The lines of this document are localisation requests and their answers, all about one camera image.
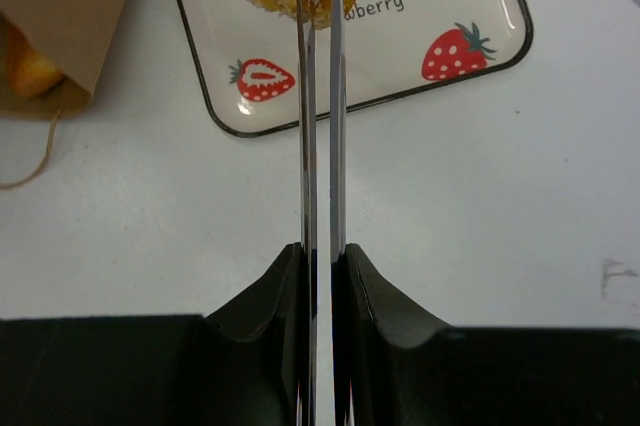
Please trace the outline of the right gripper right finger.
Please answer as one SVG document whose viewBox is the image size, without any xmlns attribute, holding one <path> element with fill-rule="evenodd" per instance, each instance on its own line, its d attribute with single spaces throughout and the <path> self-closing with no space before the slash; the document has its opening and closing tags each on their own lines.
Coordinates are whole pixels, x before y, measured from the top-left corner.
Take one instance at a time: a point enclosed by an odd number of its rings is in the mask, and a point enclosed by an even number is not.
<svg viewBox="0 0 640 426">
<path fill-rule="evenodd" d="M 388 281 L 361 246 L 341 259 L 341 394 L 356 425 L 448 425 L 422 349 L 446 323 Z"/>
</svg>

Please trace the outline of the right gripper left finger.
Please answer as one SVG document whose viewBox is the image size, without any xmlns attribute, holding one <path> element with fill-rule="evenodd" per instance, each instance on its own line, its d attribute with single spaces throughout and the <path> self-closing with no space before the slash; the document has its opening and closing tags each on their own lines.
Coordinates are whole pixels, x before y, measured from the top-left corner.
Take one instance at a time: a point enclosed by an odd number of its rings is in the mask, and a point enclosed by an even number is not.
<svg viewBox="0 0 640 426">
<path fill-rule="evenodd" d="M 285 246 L 260 278 L 205 319 L 203 425 L 296 423 L 301 257 L 300 244 Z"/>
</svg>

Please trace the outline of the metal tongs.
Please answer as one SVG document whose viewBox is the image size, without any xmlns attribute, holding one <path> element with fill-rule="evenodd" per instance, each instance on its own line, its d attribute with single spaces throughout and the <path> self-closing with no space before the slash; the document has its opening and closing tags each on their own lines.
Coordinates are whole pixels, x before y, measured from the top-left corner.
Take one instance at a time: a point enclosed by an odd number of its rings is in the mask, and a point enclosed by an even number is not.
<svg viewBox="0 0 640 426">
<path fill-rule="evenodd" d="M 352 385 L 344 326 L 338 312 L 346 261 L 347 80 L 344 0 L 330 0 L 328 31 L 312 9 L 319 0 L 296 0 L 300 141 L 301 263 L 298 299 L 304 340 L 297 424 L 318 422 L 318 316 L 331 321 L 333 418 L 353 422 Z"/>
</svg>

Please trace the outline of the brown paper bag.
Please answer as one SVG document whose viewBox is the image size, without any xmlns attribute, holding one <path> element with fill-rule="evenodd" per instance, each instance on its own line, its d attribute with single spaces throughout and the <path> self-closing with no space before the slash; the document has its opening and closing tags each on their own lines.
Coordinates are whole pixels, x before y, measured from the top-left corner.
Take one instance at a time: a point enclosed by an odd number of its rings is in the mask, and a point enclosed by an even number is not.
<svg viewBox="0 0 640 426">
<path fill-rule="evenodd" d="M 1 115 L 42 120 L 49 137 L 40 175 L 53 148 L 57 122 L 82 112 L 90 103 L 126 0 L 1 0 Z M 19 28 L 65 79 L 44 94 L 22 98 L 12 91 L 6 72 L 7 24 Z"/>
</svg>

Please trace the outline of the orange fake bread roll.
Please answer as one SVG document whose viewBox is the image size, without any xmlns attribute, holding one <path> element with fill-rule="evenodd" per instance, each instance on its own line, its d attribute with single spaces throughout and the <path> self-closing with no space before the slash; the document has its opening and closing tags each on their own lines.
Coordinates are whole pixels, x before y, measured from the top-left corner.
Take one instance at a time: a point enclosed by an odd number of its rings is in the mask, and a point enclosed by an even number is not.
<svg viewBox="0 0 640 426">
<path fill-rule="evenodd" d="M 65 74 L 36 51 L 12 23 L 7 24 L 6 72 L 9 87 L 22 98 L 44 94 L 65 79 Z"/>
</svg>

